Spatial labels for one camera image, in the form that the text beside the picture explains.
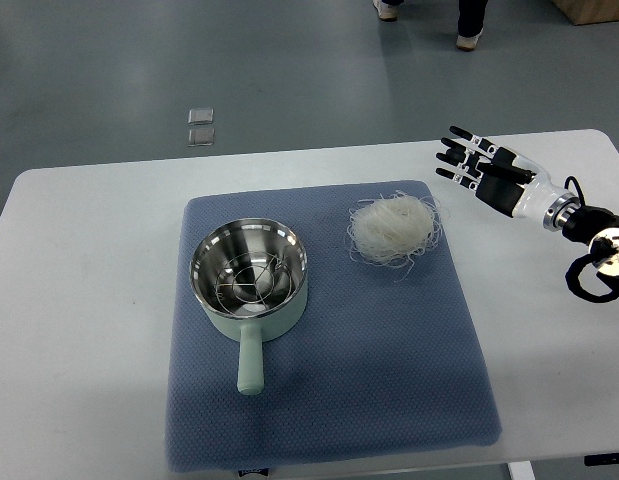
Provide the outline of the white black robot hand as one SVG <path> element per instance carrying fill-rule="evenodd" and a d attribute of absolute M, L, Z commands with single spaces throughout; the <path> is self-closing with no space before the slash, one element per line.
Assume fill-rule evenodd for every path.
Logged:
<path fill-rule="evenodd" d="M 475 197 L 509 218 L 526 218 L 558 231 L 584 205 L 581 197 L 552 182 L 549 173 L 527 157 L 458 126 L 444 137 L 443 164 L 435 173 L 471 191 Z"/>

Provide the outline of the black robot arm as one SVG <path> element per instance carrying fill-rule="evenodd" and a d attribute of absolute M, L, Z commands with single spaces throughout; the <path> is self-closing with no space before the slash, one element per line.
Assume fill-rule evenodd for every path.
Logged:
<path fill-rule="evenodd" d="M 619 278 L 619 216 L 607 209 L 582 206 L 570 214 L 562 227 L 565 238 L 583 243 L 591 263 L 603 275 Z"/>

